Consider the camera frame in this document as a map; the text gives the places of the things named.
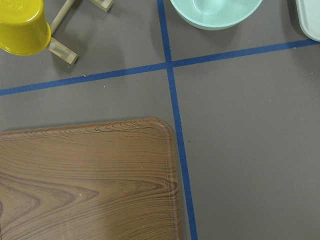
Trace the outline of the wooden mug drying rack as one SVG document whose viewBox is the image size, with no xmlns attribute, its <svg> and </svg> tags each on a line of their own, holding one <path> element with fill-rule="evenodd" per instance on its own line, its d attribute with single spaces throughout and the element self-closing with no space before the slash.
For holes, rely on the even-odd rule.
<svg viewBox="0 0 320 240">
<path fill-rule="evenodd" d="M 79 58 L 79 55 L 69 49 L 67 46 L 53 38 L 54 33 L 62 23 L 63 19 L 72 8 L 76 1 L 75 0 L 66 0 L 59 12 L 57 13 L 56 17 L 53 19 L 52 23 L 50 24 L 51 30 L 51 39 L 47 49 L 60 59 L 64 60 L 69 65 L 73 65 Z M 90 0 L 92 4 L 94 4 L 99 9 L 103 10 L 104 12 L 108 12 L 113 5 L 113 0 Z"/>
</svg>

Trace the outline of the yellow mug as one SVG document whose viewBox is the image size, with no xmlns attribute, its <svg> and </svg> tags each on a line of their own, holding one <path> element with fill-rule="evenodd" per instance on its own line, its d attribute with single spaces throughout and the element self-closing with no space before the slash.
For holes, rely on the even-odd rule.
<svg viewBox="0 0 320 240">
<path fill-rule="evenodd" d="M 0 2 L 0 48 L 29 56 L 50 44 L 51 29 L 42 0 L 2 0 Z"/>
</svg>

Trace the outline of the green bowl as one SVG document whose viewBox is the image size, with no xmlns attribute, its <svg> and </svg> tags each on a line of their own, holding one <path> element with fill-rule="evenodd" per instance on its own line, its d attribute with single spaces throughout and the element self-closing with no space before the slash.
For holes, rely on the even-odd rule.
<svg viewBox="0 0 320 240">
<path fill-rule="evenodd" d="M 261 5 L 262 0 L 172 0 L 171 4 L 188 24 L 206 31 L 233 27 Z"/>
</svg>

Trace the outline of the wooden tray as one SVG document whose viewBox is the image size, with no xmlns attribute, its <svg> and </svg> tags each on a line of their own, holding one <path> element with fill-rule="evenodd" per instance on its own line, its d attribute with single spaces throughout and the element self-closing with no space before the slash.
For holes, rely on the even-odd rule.
<svg viewBox="0 0 320 240">
<path fill-rule="evenodd" d="M 172 129 L 158 118 L 3 132 L 3 240 L 181 240 Z"/>
</svg>

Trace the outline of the cream bear tray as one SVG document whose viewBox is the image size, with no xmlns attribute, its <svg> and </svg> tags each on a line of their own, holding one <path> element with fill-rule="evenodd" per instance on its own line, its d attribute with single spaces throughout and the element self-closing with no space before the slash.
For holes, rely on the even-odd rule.
<svg viewBox="0 0 320 240">
<path fill-rule="evenodd" d="M 311 40 L 320 41 L 320 0 L 296 0 L 299 25 Z"/>
</svg>

